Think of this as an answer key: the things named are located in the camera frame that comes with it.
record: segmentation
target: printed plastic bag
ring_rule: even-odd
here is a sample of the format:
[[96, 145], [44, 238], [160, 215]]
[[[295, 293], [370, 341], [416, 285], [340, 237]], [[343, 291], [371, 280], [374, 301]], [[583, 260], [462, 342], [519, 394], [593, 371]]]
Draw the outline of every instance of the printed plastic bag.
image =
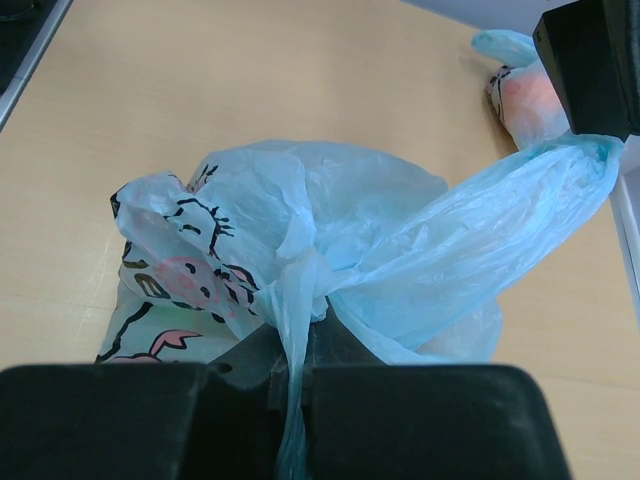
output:
[[487, 85], [500, 120], [519, 149], [556, 138], [569, 122], [531, 37], [509, 30], [487, 30], [473, 37], [473, 48], [505, 64]]
[[448, 192], [399, 158], [321, 142], [212, 153], [186, 186], [134, 180], [112, 197], [127, 244], [98, 360], [211, 361], [268, 322], [291, 375], [278, 473], [304, 478], [301, 370], [326, 298], [387, 363], [489, 360], [495, 297], [595, 213], [621, 149], [567, 134]]

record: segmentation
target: wooden table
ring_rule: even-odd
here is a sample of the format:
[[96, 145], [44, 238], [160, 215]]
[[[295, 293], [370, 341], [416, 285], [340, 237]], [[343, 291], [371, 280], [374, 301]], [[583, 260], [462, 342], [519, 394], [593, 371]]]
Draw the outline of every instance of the wooden table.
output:
[[[395, 0], [76, 0], [0, 134], [0, 366], [91, 361], [109, 196], [265, 138], [389, 151], [457, 184], [513, 150], [473, 30]], [[496, 360], [548, 396], [577, 478], [637, 478], [640, 334], [609, 206], [501, 298]]]

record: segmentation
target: light blue plastic bag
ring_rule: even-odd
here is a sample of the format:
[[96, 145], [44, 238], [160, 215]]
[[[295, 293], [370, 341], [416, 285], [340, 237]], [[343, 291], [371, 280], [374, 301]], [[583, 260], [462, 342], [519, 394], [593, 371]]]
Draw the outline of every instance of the light blue plastic bag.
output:
[[471, 46], [510, 68], [525, 68], [540, 60], [533, 39], [512, 30], [484, 30], [473, 36]]
[[[134, 180], [112, 198], [133, 295], [101, 360], [211, 361], [230, 333], [270, 323], [291, 373], [278, 476], [304, 478], [301, 371], [325, 298], [389, 364], [488, 361], [502, 322], [495, 297], [596, 212], [621, 150], [617, 139], [567, 134], [448, 192], [399, 158], [324, 142], [213, 153], [187, 186], [171, 173]], [[140, 314], [148, 303], [155, 317]], [[217, 333], [212, 317], [226, 322], [213, 322]], [[127, 351], [141, 344], [149, 351]]]

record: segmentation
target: pink cartoon character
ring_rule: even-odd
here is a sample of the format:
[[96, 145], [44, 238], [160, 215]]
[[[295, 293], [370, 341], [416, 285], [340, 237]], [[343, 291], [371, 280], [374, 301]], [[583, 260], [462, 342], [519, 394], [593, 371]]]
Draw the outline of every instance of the pink cartoon character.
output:
[[153, 272], [170, 293], [182, 299], [183, 302], [177, 306], [186, 304], [203, 309], [219, 297], [213, 270], [209, 264], [197, 258], [169, 258], [155, 267]]
[[162, 363], [158, 355], [165, 347], [186, 350], [185, 339], [201, 336], [199, 333], [186, 330], [167, 330], [156, 337], [148, 352], [136, 353], [130, 357], [113, 357], [111, 363]]

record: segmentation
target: small plastic bag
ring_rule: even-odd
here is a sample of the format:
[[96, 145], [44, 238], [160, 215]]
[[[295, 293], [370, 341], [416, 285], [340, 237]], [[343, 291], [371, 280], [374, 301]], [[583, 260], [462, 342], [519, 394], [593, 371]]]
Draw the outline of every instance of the small plastic bag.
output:
[[472, 46], [505, 64], [486, 91], [520, 150], [569, 130], [567, 116], [531, 37], [509, 30], [487, 30], [473, 37]]

